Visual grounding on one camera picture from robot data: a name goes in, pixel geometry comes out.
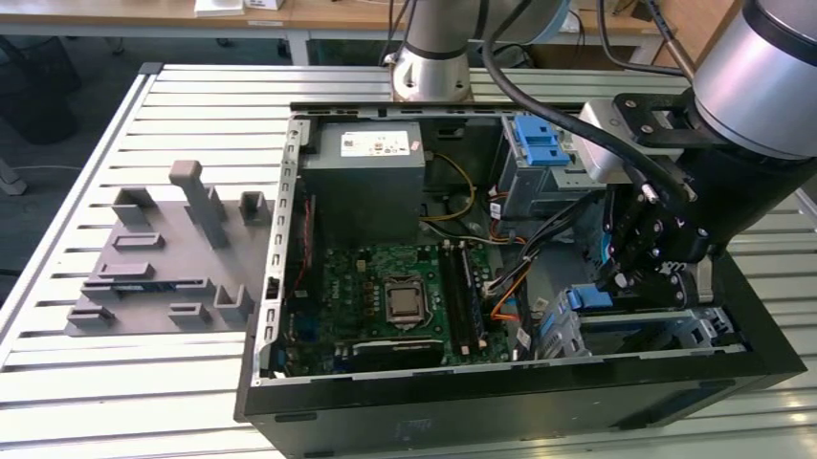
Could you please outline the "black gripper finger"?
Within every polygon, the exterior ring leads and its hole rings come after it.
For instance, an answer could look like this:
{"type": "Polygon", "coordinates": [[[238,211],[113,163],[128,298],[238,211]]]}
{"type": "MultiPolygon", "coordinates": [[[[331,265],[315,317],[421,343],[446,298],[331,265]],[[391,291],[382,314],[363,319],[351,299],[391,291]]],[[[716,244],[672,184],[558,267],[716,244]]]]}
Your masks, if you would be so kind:
{"type": "Polygon", "coordinates": [[[657,204],[634,186],[610,186],[602,209],[598,288],[623,290],[631,273],[647,265],[647,251],[662,232],[657,204]]]}
{"type": "Polygon", "coordinates": [[[661,224],[647,265],[631,273],[626,289],[610,292],[650,307],[685,309],[700,303],[694,276],[686,268],[705,258],[710,238],[704,229],[690,225],[661,224]]]}

